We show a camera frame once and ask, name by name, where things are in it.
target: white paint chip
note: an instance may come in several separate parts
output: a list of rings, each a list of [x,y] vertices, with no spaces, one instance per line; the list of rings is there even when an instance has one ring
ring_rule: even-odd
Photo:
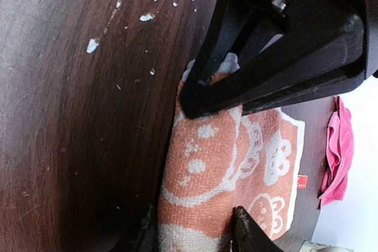
[[[87,53],[89,54],[94,53],[94,51],[97,49],[99,45],[100,45],[99,38],[91,38],[88,43]]]
[[[155,15],[152,14],[152,13],[147,13],[147,14],[144,14],[142,15],[139,19],[142,21],[142,22],[147,22],[147,21],[150,21],[152,19],[155,18]]]
[[[107,22],[108,25],[110,25],[110,22],[112,21],[112,19],[114,19],[114,16],[117,14],[117,11],[118,11],[117,9],[113,9],[112,14],[109,18],[109,21]]]

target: orange towel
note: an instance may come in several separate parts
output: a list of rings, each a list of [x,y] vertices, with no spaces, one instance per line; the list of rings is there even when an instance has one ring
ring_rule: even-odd
[[[229,54],[219,72],[235,69]],[[177,96],[159,198],[160,251],[229,251],[238,205],[271,239],[280,237],[292,222],[303,140],[304,122],[279,109],[242,116],[239,106],[188,120]]]

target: bolt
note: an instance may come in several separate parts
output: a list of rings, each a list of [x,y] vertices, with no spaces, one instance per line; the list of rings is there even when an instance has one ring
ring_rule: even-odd
[[[284,12],[286,8],[286,1],[285,0],[272,0],[272,5],[273,7],[278,11],[278,12]]]

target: pink cloth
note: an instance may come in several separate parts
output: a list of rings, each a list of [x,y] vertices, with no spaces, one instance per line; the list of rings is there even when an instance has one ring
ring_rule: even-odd
[[[354,139],[350,122],[351,113],[344,107],[340,97],[336,98],[337,110],[332,114],[327,129],[328,169],[321,187],[320,207],[335,200],[342,201],[348,183],[353,153]]]

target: wood grain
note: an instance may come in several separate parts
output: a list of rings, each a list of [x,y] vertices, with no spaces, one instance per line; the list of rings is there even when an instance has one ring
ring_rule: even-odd
[[[335,100],[329,97],[283,107],[282,110],[306,123],[299,174],[308,176],[307,187],[298,190],[291,229],[275,241],[284,251],[298,252],[305,240],[312,239],[320,214],[318,196],[325,173],[327,125],[335,111]]]
[[[108,251],[104,212],[155,201],[216,0],[121,1],[111,19],[117,0],[0,0],[1,251]]]

